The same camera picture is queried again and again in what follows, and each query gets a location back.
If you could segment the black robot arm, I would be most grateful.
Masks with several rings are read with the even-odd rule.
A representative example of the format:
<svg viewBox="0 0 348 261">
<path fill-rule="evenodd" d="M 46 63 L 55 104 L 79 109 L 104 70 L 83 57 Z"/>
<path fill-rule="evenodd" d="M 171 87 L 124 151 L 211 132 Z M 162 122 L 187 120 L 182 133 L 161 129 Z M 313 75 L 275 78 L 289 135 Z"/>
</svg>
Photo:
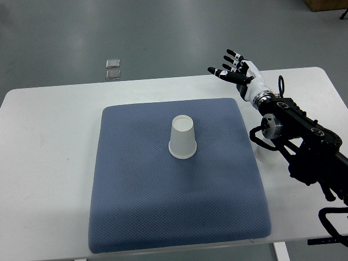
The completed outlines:
<svg viewBox="0 0 348 261">
<path fill-rule="evenodd" d="M 259 71 L 228 50 L 216 77 L 237 85 L 262 115 L 251 130 L 259 151 L 281 156 L 261 164 L 274 230 L 270 239 L 306 238 L 347 245 L 347 107 L 323 69 Z"/>
</svg>

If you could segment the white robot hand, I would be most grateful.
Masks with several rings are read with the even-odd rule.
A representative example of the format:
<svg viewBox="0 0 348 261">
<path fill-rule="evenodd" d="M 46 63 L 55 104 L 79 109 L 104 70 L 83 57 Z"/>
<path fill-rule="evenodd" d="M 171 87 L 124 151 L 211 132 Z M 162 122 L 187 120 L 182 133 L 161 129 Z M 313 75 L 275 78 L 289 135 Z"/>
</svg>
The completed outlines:
<svg viewBox="0 0 348 261">
<path fill-rule="evenodd" d="M 227 70 L 208 67 L 208 72 L 226 82 L 237 84 L 237 90 L 246 102 L 258 102 L 261 98 L 271 95 L 263 75 L 252 61 L 245 60 L 241 54 L 231 49 L 226 49 L 226 52 L 228 55 L 224 55 L 223 58 L 231 65 L 222 64 L 222 67 Z"/>
</svg>

